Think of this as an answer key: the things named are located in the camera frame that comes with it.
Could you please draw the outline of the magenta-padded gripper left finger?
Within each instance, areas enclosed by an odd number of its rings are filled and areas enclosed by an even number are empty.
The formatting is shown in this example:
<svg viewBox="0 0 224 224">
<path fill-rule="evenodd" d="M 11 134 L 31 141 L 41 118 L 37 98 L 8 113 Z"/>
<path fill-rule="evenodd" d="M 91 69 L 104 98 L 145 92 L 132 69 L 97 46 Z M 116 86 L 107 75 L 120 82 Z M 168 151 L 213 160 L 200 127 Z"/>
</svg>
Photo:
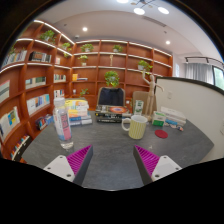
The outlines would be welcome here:
<svg viewBox="0 0 224 224">
<path fill-rule="evenodd" d="M 44 170 L 81 186 L 92 156 L 93 146 L 89 145 L 68 156 L 57 156 Z"/>
</svg>

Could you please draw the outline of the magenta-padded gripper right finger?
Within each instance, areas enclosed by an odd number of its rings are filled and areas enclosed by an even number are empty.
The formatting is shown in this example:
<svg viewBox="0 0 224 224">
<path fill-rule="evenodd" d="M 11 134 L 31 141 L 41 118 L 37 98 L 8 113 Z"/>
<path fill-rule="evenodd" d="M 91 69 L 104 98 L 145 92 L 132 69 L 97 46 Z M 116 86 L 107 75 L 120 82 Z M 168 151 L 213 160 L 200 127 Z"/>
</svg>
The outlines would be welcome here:
<svg viewBox="0 0 224 224">
<path fill-rule="evenodd" d="M 138 145 L 134 146 L 133 155 L 144 185 L 181 170 L 167 155 L 159 157 Z"/>
</svg>

